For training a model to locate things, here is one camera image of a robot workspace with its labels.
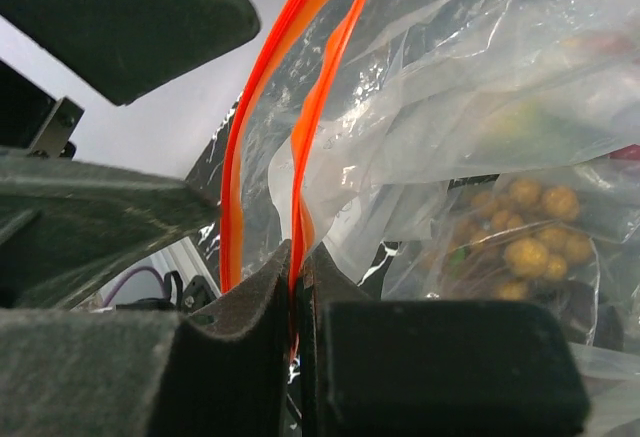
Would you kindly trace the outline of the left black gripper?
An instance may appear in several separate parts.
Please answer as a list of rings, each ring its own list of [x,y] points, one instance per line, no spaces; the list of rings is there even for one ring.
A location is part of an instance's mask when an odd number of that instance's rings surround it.
[[[1,0],[1,15],[117,106],[261,28],[250,0]],[[75,156],[83,114],[1,62],[4,308],[70,309],[219,215],[217,199],[185,181],[48,158]]]

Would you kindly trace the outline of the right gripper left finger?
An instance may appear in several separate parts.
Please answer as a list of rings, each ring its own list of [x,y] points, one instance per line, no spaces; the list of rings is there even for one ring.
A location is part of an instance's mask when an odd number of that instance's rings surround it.
[[[278,436],[290,247],[191,316],[1,315],[5,436]]]

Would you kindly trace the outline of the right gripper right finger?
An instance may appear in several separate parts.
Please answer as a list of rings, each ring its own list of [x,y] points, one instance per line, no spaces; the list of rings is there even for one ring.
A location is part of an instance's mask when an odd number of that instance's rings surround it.
[[[306,436],[577,436],[590,402],[556,319],[513,301],[380,301],[324,247],[297,284]]]

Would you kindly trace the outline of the longan bunch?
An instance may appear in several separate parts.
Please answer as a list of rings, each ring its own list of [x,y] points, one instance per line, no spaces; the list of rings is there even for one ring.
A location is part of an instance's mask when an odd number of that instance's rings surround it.
[[[457,299],[555,300],[593,272],[593,238],[573,188],[517,177],[462,193],[438,282]]]

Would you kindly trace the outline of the orange-zipper clear bag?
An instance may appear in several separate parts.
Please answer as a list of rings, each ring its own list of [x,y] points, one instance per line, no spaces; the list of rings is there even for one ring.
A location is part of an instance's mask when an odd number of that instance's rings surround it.
[[[592,363],[601,350],[639,363],[639,137],[560,167],[395,183],[376,158],[396,112],[394,80],[408,30],[448,0],[288,0],[237,107],[221,184],[224,290],[258,270],[283,242],[291,269],[324,247],[351,281],[363,280],[378,246],[399,246],[384,277],[386,299],[463,300],[438,282],[462,193],[517,177],[579,194],[580,227],[596,262],[550,310]]]

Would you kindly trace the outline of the green yellow mango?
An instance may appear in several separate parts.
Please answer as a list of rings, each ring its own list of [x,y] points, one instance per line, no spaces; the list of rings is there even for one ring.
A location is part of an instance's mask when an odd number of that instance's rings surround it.
[[[560,148],[576,136],[571,123],[544,110],[534,101],[503,106],[483,123],[478,147],[496,154],[542,154]]]

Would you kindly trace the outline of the blue-zipper clear bag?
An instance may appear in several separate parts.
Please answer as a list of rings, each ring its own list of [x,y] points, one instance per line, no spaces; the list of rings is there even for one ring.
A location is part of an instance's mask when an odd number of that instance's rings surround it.
[[[376,158],[389,181],[560,167],[639,137],[639,0],[448,0],[405,50]],[[525,101],[576,136],[537,155],[480,150],[485,118]]]

